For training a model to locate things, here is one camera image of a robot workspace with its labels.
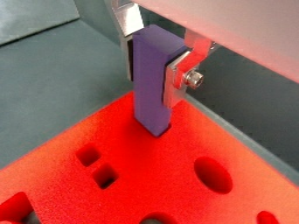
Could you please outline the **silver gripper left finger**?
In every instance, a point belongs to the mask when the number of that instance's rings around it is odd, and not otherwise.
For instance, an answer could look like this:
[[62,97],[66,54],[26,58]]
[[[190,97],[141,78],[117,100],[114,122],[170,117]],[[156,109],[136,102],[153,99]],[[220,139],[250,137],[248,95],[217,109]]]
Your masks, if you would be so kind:
[[133,34],[144,26],[138,5],[130,0],[104,0],[125,56],[126,78],[133,80]]

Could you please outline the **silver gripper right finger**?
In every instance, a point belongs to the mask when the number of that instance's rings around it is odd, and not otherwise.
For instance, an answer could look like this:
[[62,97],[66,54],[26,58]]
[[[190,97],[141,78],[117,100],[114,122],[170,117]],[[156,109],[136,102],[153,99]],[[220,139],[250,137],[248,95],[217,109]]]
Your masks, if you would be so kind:
[[202,83],[196,67],[209,54],[212,41],[194,31],[185,30],[184,45],[186,50],[165,67],[162,105],[168,109],[182,99],[185,89],[194,89]]

